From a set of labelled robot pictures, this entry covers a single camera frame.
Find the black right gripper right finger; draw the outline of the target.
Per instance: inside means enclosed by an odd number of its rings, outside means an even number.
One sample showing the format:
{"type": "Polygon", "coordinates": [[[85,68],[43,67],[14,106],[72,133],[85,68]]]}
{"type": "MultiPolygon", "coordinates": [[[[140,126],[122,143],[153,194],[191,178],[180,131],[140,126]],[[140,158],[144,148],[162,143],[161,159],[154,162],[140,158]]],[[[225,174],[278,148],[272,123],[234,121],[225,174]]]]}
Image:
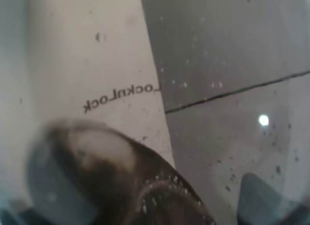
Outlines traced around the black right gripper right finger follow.
{"type": "Polygon", "coordinates": [[[243,175],[240,185],[239,225],[308,225],[310,203],[288,200],[253,173],[243,175]]]}

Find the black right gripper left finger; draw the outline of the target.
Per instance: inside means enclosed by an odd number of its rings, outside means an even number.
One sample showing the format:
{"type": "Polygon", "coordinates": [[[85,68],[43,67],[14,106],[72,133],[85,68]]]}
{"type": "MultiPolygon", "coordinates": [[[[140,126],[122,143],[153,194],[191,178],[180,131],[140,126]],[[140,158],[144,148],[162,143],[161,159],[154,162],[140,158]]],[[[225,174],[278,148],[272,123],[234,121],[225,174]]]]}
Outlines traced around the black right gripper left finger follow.
{"type": "Polygon", "coordinates": [[[93,225],[99,210],[69,180],[53,153],[55,142],[0,147],[2,225],[93,225]]]}

